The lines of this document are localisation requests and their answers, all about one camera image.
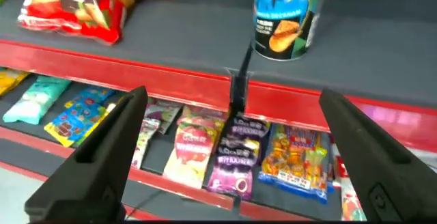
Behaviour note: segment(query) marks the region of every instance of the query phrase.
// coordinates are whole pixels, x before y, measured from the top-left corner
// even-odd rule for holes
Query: floor
[[[26,200],[41,186],[42,181],[0,167],[0,223],[28,223],[24,211]]]

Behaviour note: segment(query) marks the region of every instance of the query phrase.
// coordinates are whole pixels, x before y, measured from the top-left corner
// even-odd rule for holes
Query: yellow snack package
[[[13,69],[0,70],[0,96],[14,89],[30,73]]]

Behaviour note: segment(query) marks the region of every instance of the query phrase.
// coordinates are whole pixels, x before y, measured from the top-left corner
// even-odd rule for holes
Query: potato chip can
[[[289,61],[309,48],[322,0],[255,0],[253,48],[267,59]]]

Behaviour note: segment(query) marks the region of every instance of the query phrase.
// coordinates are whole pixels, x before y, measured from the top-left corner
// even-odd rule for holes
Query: cable
[[[151,194],[148,198],[144,199],[141,203],[139,203],[131,212],[130,214],[126,215],[125,221],[131,217],[135,211],[137,211],[139,208],[141,208],[143,205],[145,205],[147,202],[153,200],[155,197],[159,196],[161,193],[166,193],[165,191],[159,190],[153,194]]]

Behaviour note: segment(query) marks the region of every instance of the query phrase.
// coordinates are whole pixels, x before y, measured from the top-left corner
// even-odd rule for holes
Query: blue candy bag
[[[20,100],[3,116],[4,122],[38,125],[52,104],[70,84],[69,80],[39,76]]]
[[[65,104],[66,108],[70,108],[76,102],[83,102],[84,104],[100,104],[105,101],[109,96],[115,93],[115,90],[105,88],[105,87],[88,87],[81,91],[76,97],[68,101]]]
[[[58,115],[44,129],[63,146],[70,147],[87,134],[87,131],[104,115],[105,108],[99,104],[74,103]]]

